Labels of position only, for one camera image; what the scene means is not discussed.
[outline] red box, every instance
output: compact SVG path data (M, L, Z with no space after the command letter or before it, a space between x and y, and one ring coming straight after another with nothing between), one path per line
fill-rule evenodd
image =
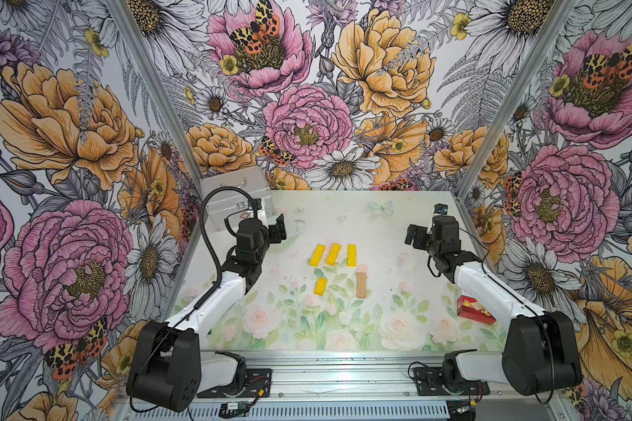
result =
M490 325L496 321L489 311L487 311L478 300L462 295L456 302L456 315L465 319L479 321Z

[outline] yellow wooden block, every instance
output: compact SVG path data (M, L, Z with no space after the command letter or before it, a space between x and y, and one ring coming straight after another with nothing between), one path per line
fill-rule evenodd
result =
M325 292L325 284L328 282L325 278L318 278L318 282L316 282L316 289L314 290L314 294L323 295Z
M325 261L326 264L334 266L335 261L337 260L337 255L340 254L340 249L342 248L339 244L333 244L332 249L330 250L330 254L328 255L328 260Z
M349 244L348 250L349 267L356 267L356 245Z
M318 266L318 264L321 262L321 256L323 256L324 251L325 251L325 246L322 244L319 244L318 247L316 247L316 251L314 252L313 257L311 257L311 262L309 262L309 264L312 265L313 267Z

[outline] table surface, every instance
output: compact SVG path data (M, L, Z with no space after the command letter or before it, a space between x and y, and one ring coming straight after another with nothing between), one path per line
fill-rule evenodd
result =
M430 274L428 255L405 245L409 224L428 226L433 206L444 203L461 225L449 192L272 191L276 213L285 215L288 239L271 245L262 275L251 291L208 335L211 349L307 351L502 350L506 332L456 315L461 290ZM372 203L392 207L374 212ZM221 260L235 239L227 231L207 232ZM462 246L473 250L463 233ZM341 244L334 266L325 263L333 243ZM326 246L318 268L309 260ZM357 249L358 268L347 266L347 245ZM355 271L367 269L367 296L356 297ZM323 296L314 295L319 277ZM200 240L178 291L174 311L208 289L211 257Z

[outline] wire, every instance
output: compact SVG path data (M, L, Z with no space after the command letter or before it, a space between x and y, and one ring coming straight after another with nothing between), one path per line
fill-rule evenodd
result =
M166 335L164 335L163 338L159 341L159 343L157 343L157 346L154 347L154 350L152 351L150 356L145 360L145 363L141 367L141 370L135 376L135 379L131 383L131 393L129 393L129 406L131 407L131 409L134 412L136 412L138 414L141 414L143 412L150 412L153 409L159 408L159 405L155 405L155 406L153 406L150 409L136 409L135 406L133 406L133 391L134 391L134 387L138 383L138 379L140 379L141 375L143 375L143 372L147 368L147 364L150 362L152 357L154 357L154 355L159 351L159 349L162 346L162 344L164 343L164 341L166 341L166 339L169 337L170 333L173 332L173 329L175 329L176 326L178 326L182 321L189 320L189 317L192 315L192 313L195 312L196 310L198 310L199 307L201 307L202 304L207 299L209 299L210 296L213 295L213 293L222 284L222 267L220 266L220 260L218 260L218 255L216 255L216 251L215 251L215 249L213 249L213 245L211 244L211 240L209 240L209 238L208 238L208 233L206 232L206 227L205 227L205 222L206 221L205 221L205 218L204 218L204 215L205 215L205 212L206 212L206 206L208 205L208 201L214 195L216 195L217 193L219 193L221 191L236 191L237 193L240 193L240 194L244 195L249 200L249 203L253 203L253 198L251 197L251 195L249 195L245 190L242 190L242 189L239 189L238 187L233 187L233 186L223 186L223 187L218 187L216 189L213 189L203 199L202 206L199 208L199 227L201 228L201 231L202 231L203 242L206 244L206 248L208 248L208 252L211 254L211 258L213 259L213 264L216 266L216 281L213 283L211 288L209 288L208 291L206 291L206 293L204 293L202 298L198 299L198 301L194 304L194 307L192 307L192 310L190 310L189 313L187 313L185 316L183 316L183 318L178 320L175 325L171 326L171 328L166 333ZM253 217L257 218L257 209L255 208L255 206L253 207Z

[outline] wooden block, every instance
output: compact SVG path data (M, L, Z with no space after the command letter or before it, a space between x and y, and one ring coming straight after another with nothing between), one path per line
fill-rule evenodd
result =
M347 257L349 259L348 260L348 266L349 267L356 267L356 245L349 244Z
M356 273L358 277L358 289L356 290L356 296L360 299L365 298L365 283L367 281L367 275L362 272Z
M316 289L314 290L314 294L323 295L325 292L325 284L328 282L325 278L318 278L318 282L316 282Z
M309 264L312 265L313 267L317 267L318 264L321 262L321 256L323 256L324 251L325 251L325 246L322 244L319 244L316 247L316 251L314 252L314 255L311 257L311 262L309 262Z
M337 255L340 254L340 249L342 248L339 244L333 244L332 249L330 250L330 254L328 255L328 260L325 261L326 264L334 266L335 261L337 261Z

